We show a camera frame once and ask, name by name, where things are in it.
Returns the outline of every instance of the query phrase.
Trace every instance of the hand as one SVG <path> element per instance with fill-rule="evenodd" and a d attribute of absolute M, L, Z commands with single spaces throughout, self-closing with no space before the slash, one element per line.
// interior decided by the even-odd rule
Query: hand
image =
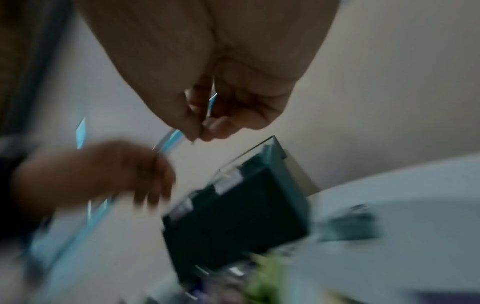
<path fill-rule="evenodd" d="M 261 129 L 285 109 L 339 0 L 77 0 L 123 78 L 187 138 Z M 206 119 L 212 85 L 218 92 Z"/>
<path fill-rule="evenodd" d="M 124 141 L 111 141 L 57 155 L 31 157 L 13 173 L 12 192 L 26 213 L 39 217 L 116 193 L 148 197 L 151 206 L 169 200 L 176 177 L 165 157 Z"/>

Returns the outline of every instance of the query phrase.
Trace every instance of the dark green box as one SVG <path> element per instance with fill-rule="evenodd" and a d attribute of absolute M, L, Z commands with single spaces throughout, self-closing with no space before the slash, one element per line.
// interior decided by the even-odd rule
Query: dark green box
<path fill-rule="evenodd" d="M 307 235 L 310 207 L 283 163 L 285 152 L 275 136 L 254 149 L 259 148 L 243 164 L 230 163 L 228 172 L 163 218 L 182 284 L 195 280 L 196 266 L 218 270 Z"/>

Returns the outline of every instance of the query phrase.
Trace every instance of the dark sleeve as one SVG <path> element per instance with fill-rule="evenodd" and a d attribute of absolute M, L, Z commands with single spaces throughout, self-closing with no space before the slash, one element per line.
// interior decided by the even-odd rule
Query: dark sleeve
<path fill-rule="evenodd" d="M 0 242 L 13 239 L 28 241 L 41 225 L 22 214 L 13 200 L 11 177 L 28 157 L 29 148 L 15 138 L 0 139 Z"/>

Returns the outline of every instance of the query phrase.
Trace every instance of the person's hand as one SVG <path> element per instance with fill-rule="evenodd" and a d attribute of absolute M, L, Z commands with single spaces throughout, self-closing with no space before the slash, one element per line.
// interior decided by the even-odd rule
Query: person's hand
<path fill-rule="evenodd" d="M 261 129 L 285 109 L 339 0 L 76 0 L 123 78 L 187 138 Z M 214 82 L 218 97 L 206 119 Z"/>
<path fill-rule="evenodd" d="M 151 206 L 169 200 L 176 181 L 165 157 L 151 148 L 111 141 L 55 155 L 32 156 L 13 173 L 12 193 L 28 214 L 44 216 L 95 198 L 134 192 Z"/>

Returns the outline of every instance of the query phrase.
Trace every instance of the white label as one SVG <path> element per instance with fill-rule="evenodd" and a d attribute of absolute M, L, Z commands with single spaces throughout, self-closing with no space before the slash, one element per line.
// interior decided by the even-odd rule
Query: white label
<path fill-rule="evenodd" d="M 243 182 L 244 176 L 238 169 L 234 169 L 229 173 L 226 173 L 218 182 L 213 186 L 218 195 L 222 195 L 228 192 L 233 187 Z"/>
<path fill-rule="evenodd" d="M 193 209 L 194 205 L 192 204 L 192 200 L 187 197 L 183 203 L 179 204 L 170 212 L 170 218 L 172 221 L 178 221 L 185 215 L 192 212 Z"/>

